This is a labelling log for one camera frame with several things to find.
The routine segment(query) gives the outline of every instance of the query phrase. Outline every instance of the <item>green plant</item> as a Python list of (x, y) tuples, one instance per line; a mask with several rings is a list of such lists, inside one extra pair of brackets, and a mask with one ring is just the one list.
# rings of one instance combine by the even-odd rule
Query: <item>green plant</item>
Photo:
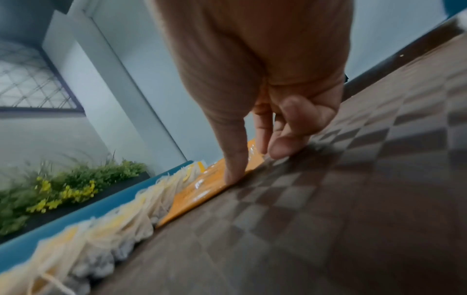
[(146, 169), (144, 164), (126, 160), (119, 164), (113, 156), (97, 167), (75, 163), (76, 167), (56, 175), (50, 161), (42, 161), (37, 170), (17, 170), (10, 175), (10, 189), (0, 191), (0, 235), (20, 230), (32, 214), (62, 204), (86, 202), (110, 185), (136, 177)]

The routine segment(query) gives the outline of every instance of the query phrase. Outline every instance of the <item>hand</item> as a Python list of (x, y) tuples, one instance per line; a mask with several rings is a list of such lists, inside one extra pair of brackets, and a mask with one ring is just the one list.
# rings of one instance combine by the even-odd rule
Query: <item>hand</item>
[(335, 117), (351, 0), (150, 1), (181, 79), (224, 153), (226, 183), (244, 175), (250, 111), (257, 147), (274, 159), (304, 148)]

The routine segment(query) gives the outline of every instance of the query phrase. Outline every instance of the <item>planter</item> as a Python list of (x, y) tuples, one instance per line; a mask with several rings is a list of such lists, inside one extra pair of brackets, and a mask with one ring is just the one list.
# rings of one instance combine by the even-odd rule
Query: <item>planter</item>
[(83, 202), (83, 203), (75, 203), (75, 204), (64, 204), (60, 207), (58, 207), (55, 210), (47, 211), (44, 214), (34, 214), (31, 215), (29, 220), (27, 221), (27, 224), (24, 228), (21, 230), (14, 232), (12, 234), (6, 235), (6, 236), (0, 236), (0, 244), (7, 242), (11, 239), (14, 239), (16, 237), (19, 237), (27, 232), (30, 232), (40, 226), (43, 226), (51, 221), (54, 221), (55, 219), (58, 219), (60, 217), (63, 217), (65, 215), (68, 215), (74, 211), (80, 210), (86, 206), (89, 206), (97, 201), (100, 201), (102, 199), (105, 199), (119, 191), (122, 191), (124, 189), (127, 189), (135, 184), (138, 184), (142, 181), (145, 181), (149, 179), (150, 176), (147, 172), (143, 172), (137, 177), (127, 179), (125, 181), (116, 183), (111, 185), (110, 187), (106, 188), (102, 192), (96, 194), (92, 199)]

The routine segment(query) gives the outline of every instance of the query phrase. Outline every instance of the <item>blue ledge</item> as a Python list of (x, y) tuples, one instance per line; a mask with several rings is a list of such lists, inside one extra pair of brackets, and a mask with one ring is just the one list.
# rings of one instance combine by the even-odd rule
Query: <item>blue ledge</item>
[(99, 218), (118, 206), (128, 203), (135, 198), (138, 191), (148, 188), (156, 183), (162, 176), (173, 175), (181, 168), (190, 165), (193, 161), (188, 161), (175, 168), (170, 169), (156, 177), (140, 182), (137, 185), (119, 191), (94, 204), (86, 206), (80, 210), (56, 219), (46, 225), (36, 228), (24, 235), (5, 242), (0, 245), (0, 273), (9, 270), (15, 265), (27, 261), (36, 249), (40, 240), (46, 239), (61, 232), (67, 226), (88, 220), (92, 217)]

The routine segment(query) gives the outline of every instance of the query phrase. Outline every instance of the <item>orange packet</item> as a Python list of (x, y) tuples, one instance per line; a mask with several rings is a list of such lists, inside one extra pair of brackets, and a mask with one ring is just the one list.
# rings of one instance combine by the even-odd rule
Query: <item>orange packet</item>
[[(248, 150), (249, 159), (245, 173), (254, 170), (264, 162), (263, 155), (256, 149), (254, 139), (248, 142)], [(174, 203), (172, 204), (169, 213), (159, 221), (157, 227), (183, 215), (228, 188), (224, 181), (224, 172), (224, 159), (221, 159), (216, 164), (209, 166), (194, 182), (175, 195)]]

